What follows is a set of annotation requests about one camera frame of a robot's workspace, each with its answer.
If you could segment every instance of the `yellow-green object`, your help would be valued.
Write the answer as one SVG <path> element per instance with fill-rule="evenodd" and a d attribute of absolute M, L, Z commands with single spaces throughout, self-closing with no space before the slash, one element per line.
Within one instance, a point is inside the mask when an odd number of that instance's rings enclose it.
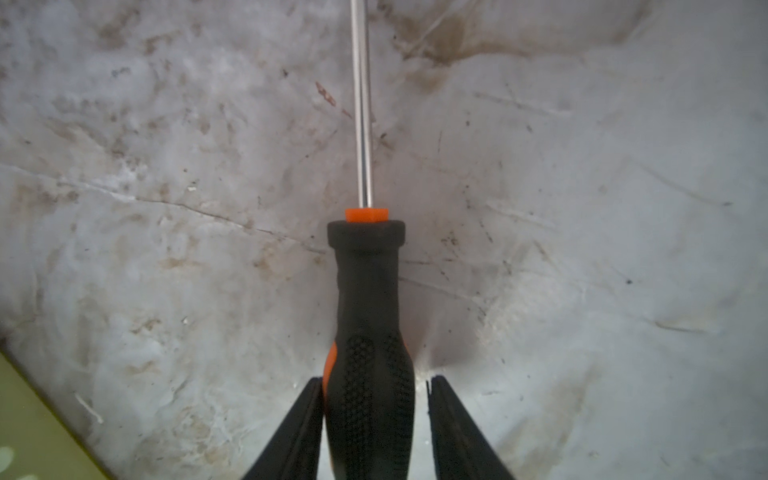
<path fill-rule="evenodd" d="M 0 480 L 107 477 L 0 354 Z"/>

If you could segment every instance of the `black screwdriver handle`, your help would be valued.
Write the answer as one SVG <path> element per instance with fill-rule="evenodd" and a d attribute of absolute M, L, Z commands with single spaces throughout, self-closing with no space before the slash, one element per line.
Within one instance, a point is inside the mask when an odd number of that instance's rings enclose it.
<path fill-rule="evenodd" d="M 397 295 L 405 238 L 406 225 L 397 220 L 328 224 L 339 268 L 339 312 L 323 390 L 337 480 L 408 476 L 415 384 Z"/>

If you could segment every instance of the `white speck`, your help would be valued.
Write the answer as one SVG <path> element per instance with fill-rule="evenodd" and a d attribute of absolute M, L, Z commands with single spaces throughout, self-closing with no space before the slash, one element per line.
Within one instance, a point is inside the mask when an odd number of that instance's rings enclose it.
<path fill-rule="evenodd" d="M 101 417 L 101 415 L 99 415 L 99 414 L 96 412 L 96 410 L 94 410 L 94 408 L 93 408 L 92 406 L 88 405 L 88 404 L 85 402 L 85 400 L 83 400 L 83 399 L 82 399 L 82 397 L 80 397 L 80 396 L 79 396 L 77 393 L 75 393 L 75 394 L 74 394 L 74 397 L 75 397 L 75 399 L 77 399 L 78 403 L 80 403 L 80 405 L 82 405 L 82 406 L 83 406 L 83 408 L 84 408 L 84 409 L 85 409 L 85 410 L 86 410 L 88 413 L 90 413 L 91 415 L 93 415 L 93 416 L 96 418 L 96 421 L 99 423 L 99 425 L 100 425 L 100 424 L 102 424 L 102 423 L 104 423 L 104 419 Z"/>
<path fill-rule="evenodd" d="M 11 463 L 15 453 L 11 447 L 0 447 L 0 472 L 4 472 Z"/>

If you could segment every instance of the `screwdriver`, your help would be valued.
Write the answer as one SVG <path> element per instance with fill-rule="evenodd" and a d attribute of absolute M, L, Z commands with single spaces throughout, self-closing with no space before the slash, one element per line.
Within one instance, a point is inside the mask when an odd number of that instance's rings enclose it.
<path fill-rule="evenodd" d="M 339 307 L 323 371 L 326 427 L 336 480 L 405 480 L 415 402 L 397 290 L 406 225 L 373 206 L 366 1 L 351 0 L 351 12 L 359 208 L 328 224 Z"/>

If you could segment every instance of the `metal shaft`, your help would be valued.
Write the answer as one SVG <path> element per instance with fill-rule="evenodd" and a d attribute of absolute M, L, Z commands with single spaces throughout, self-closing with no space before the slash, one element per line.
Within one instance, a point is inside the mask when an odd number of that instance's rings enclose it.
<path fill-rule="evenodd" d="M 357 196 L 360 208 L 373 206 L 371 175 L 371 72 L 368 61 L 368 5 L 350 0 L 352 53 L 355 80 L 355 134 L 357 140 Z"/>

